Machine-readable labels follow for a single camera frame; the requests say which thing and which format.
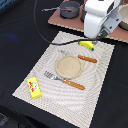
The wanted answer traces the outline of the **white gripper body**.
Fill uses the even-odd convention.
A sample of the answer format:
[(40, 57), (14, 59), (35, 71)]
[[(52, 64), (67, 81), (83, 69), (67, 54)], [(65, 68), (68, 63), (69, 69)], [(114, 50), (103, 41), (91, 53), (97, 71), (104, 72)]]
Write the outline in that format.
[(122, 20), (122, 1), (87, 1), (85, 3), (84, 35), (98, 40), (114, 31)]

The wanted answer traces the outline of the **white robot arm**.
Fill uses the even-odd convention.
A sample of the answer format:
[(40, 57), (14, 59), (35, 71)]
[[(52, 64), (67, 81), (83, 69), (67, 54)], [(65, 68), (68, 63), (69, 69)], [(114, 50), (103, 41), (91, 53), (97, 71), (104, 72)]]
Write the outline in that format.
[(122, 20), (119, 14), (124, 0), (88, 0), (85, 3), (84, 35), (98, 40), (114, 31)]

